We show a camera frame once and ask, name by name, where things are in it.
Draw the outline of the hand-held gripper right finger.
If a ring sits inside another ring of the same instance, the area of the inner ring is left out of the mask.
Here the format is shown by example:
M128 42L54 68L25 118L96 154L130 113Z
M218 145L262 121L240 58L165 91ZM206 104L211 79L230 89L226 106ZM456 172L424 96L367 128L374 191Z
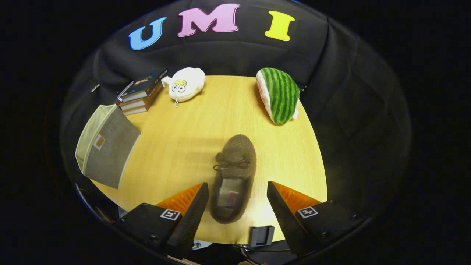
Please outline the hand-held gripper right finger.
M290 252L297 256L328 248L365 222L342 204L320 202L274 181L268 182L266 196Z

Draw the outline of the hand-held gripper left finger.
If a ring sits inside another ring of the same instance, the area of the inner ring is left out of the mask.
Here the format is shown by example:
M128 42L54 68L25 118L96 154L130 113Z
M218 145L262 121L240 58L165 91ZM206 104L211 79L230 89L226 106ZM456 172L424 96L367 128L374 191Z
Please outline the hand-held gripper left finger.
M209 199L206 182L183 190L156 205L141 203L114 222L132 242L158 254L185 258Z

